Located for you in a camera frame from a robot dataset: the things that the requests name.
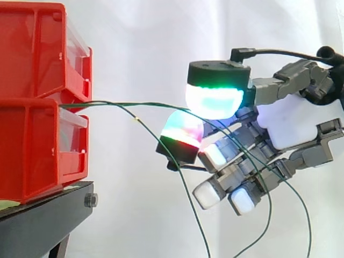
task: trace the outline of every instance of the led light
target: led light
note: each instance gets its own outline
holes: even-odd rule
[[[226,158],[223,156],[216,144],[210,144],[204,148],[203,152],[207,154],[208,158],[211,160],[211,163],[217,169],[227,163]]]
[[[196,187],[193,191],[193,195],[204,210],[213,207],[223,199],[220,198],[213,185],[208,181]]]
[[[244,188],[238,188],[231,194],[231,200],[240,214],[254,209],[255,205]]]
[[[232,117],[243,99],[243,91],[235,88],[205,88],[187,84],[185,100],[192,113],[206,119]]]
[[[199,148],[203,137],[203,122],[193,115],[177,110],[168,118],[161,136]]]

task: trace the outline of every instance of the green wire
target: green wire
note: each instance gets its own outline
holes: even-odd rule
[[[200,220],[199,220],[199,217],[198,217],[198,214],[197,214],[197,211],[196,211],[196,208],[195,208],[195,205],[191,199],[191,195],[190,195],[190,192],[189,192],[189,188],[188,188],[188,185],[187,185],[187,182],[184,178],[184,175],[179,167],[179,164],[178,162],[176,161],[176,159],[174,158],[174,156],[172,155],[172,153],[169,151],[169,149],[166,147],[166,145],[153,133],[153,131],[151,129],[149,129],[149,127],[141,120],[139,119],[134,113],[132,113],[130,110],[126,109],[125,107],[119,105],[119,104],[116,104],[116,103],[112,103],[111,105],[113,106],[116,106],[122,110],[124,110],[125,112],[127,112],[130,116],[132,116],[135,120],[137,120],[160,144],[161,146],[166,150],[166,152],[168,153],[168,155],[171,157],[173,163],[176,165],[177,169],[178,169],[178,172],[179,172],[179,175],[182,179],[182,182],[183,182],[183,186],[185,188],[185,191],[187,193],[187,197],[188,197],[188,200],[189,200],[189,203],[191,205],[191,209],[192,209],[192,212],[193,212],[193,215],[195,216],[195,219],[196,219],[196,222],[197,222],[197,225],[198,225],[198,228],[200,230],[200,233],[202,235],[202,238],[203,238],[203,241],[204,241],[204,245],[205,245],[205,248],[206,248],[206,251],[207,251],[207,255],[208,255],[208,258],[211,258],[211,253],[210,253],[210,248],[209,248],[209,244],[208,244],[208,241],[206,239],[206,236],[205,236],[205,233],[204,233],[204,230],[202,228],[202,225],[200,223]]]
[[[273,172],[274,174],[276,174],[283,182],[285,182],[288,187],[290,187],[293,192],[297,195],[297,197],[300,199],[305,212],[306,212],[306,216],[307,216],[307,222],[308,222],[308,227],[309,227],[309,248],[308,248],[308,252],[307,252],[307,258],[310,256],[310,250],[311,250],[311,242],[312,242],[312,234],[311,234],[311,222],[310,222],[310,217],[309,217],[309,213],[306,207],[306,204],[304,203],[303,199],[301,198],[300,194],[295,190],[295,188],[293,188],[293,186],[287,182],[280,174],[276,173],[275,171],[273,171],[267,164],[265,164],[264,162],[262,162],[261,160],[259,160],[256,156],[254,156],[249,150],[247,150],[241,143],[239,140],[236,139],[235,136],[233,136],[233,138],[237,141],[235,142],[224,130],[222,130],[221,128],[219,128],[218,126],[214,125],[213,123],[209,122],[206,119],[203,119],[193,113],[191,113],[188,109],[183,108],[183,107],[178,107],[178,106],[173,106],[173,105],[168,105],[168,104],[163,104],[163,103],[157,103],[157,102],[142,102],[142,103],[134,103],[134,102],[122,102],[122,103],[114,103],[114,102],[108,102],[108,101],[91,101],[91,102],[86,102],[86,103],[81,103],[81,104],[64,104],[64,105],[60,105],[63,108],[87,108],[89,106],[102,106],[102,105],[116,105],[116,106],[137,106],[137,105],[147,105],[147,106],[160,106],[160,107],[164,107],[164,108],[173,108],[173,109],[178,109],[181,111],[184,111],[186,113],[189,113],[199,119],[201,119],[202,121],[212,125],[214,128],[216,128],[218,131],[220,131],[221,133],[223,133],[225,136],[227,136],[229,139],[231,139],[242,151],[243,153],[246,155],[246,157],[250,160],[250,162],[252,162],[253,166],[255,167],[255,170],[257,170],[257,167],[255,166],[254,162],[251,160],[251,158],[247,155],[249,154],[250,156],[252,156],[255,160],[257,160],[259,163],[261,163],[264,167],[266,167],[268,170],[270,170],[271,172]],[[267,222],[267,227],[269,226],[270,223],[270,219],[268,219]],[[251,246],[253,246],[254,244],[256,244],[262,237],[263,235],[266,233],[266,230],[263,231],[263,233],[260,235],[260,237],[254,241],[252,244],[250,244],[248,247],[244,248],[241,252],[239,252],[235,257],[238,257],[240,254],[242,254],[243,252],[245,252],[248,248],[250,248]]]
[[[66,104],[66,105],[61,105],[61,107],[63,108],[84,108],[84,107],[88,107],[88,106],[95,106],[95,105],[115,105],[115,106],[118,106],[118,107],[121,107],[124,109],[123,106],[135,106],[135,105],[150,105],[150,106],[163,106],[163,107],[166,107],[166,108],[175,108],[175,109],[178,109],[178,110],[181,110],[181,111],[184,111],[186,113],[189,113],[195,117],[198,117],[197,115],[194,115],[193,113],[191,113],[190,111],[188,111],[187,109],[185,108],[182,108],[182,107],[176,107],[176,106],[171,106],[171,105],[167,105],[167,104],[162,104],[162,103],[156,103],[156,102],[145,102],[145,103],[114,103],[114,102],[108,102],[108,101],[92,101],[92,102],[87,102],[87,103],[81,103],[81,104]],[[201,120],[205,121],[206,123],[210,124],[210,125],[213,125],[211,122],[209,122],[208,120],[206,119],[203,119],[201,117],[198,117],[200,118]],[[251,159],[251,157],[249,155],[247,155],[245,153],[247,159],[252,163],[254,169],[256,170],[257,174],[258,174],[258,177],[260,178],[262,184],[263,184],[263,187],[264,187],[264,190],[265,192],[267,193],[268,195],[268,199],[269,199],[269,214],[268,214],[268,220],[267,220],[267,224],[263,230],[263,232],[261,233],[261,235],[255,240],[253,241],[250,245],[248,245],[246,248],[244,248],[242,251],[240,251],[239,253],[237,253],[237,255],[234,256],[234,258],[237,258],[239,257],[242,253],[244,253],[246,250],[250,249],[252,246],[254,246],[258,241],[260,241],[263,236],[266,234],[269,226],[270,226],[270,222],[271,222],[271,216],[272,216],[272,200],[271,200],[271,195],[270,195],[270,192],[268,190],[268,187],[263,179],[263,177],[261,176],[256,164],[253,162],[253,160]]]
[[[267,168],[269,171],[273,172],[276,176],[278,176],[284,183],[287,184],[287,186],[296,194],[296,196],[299,198],[299,200],[302,203],[302,206],[306,212],[306,216],[307,216],[307,225],[308,225],[308,231],[309,231],[309,244],[308,244],[308,250],[307,250],[307,258],[310,257],[311,254],[311,249],[312,249],[312,226],[311,226],[311,218],[308,212],[308,208],[305,204],[305,202],[303,201],[301,195],[298,193],[298,191],[296,191],[296,189],[283,177],[281,176],[279,173],[275,172],[269,165],[265,164],[263,161],[261,161],[260,159],[258,159],[256,156],[254,156],[250,151],[248,151],[241,143],[240,141],[236,138],[236,136],[232,133],[232,131],[227,128],[227,130],[230,132],[230,134],[233,135],[233,138],[238,142],[239,145],[241,145],[241,148],[244,150],[244,152],[247,152],[249,155],[251,155],[256,161],[258,161],[260,164],[262,164],[265,168]]]

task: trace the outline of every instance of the red storage drawer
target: red storage drawer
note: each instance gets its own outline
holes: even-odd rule
[[[59,3],[0,2],[0,98],[91,100],[92,51]]]
[[[88,173],[88,119],[53,99],[0,99],[0,200],[53,194]]]

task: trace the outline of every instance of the green light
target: green light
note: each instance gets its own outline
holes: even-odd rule
[[[235,88],[202,88],[187,85],[185,100],[192,113],[205,119],[225,119],[238,110],[243,91]]]
[[[203,137],[203,122],[197,117],[177,110],[168,118],[161,136],[199,148]]]

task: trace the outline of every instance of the black metal stand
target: black metal stand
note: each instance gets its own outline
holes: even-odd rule
[[[0,211],[0,257],[64,258],[69,233],[92,214],[93,182]]]

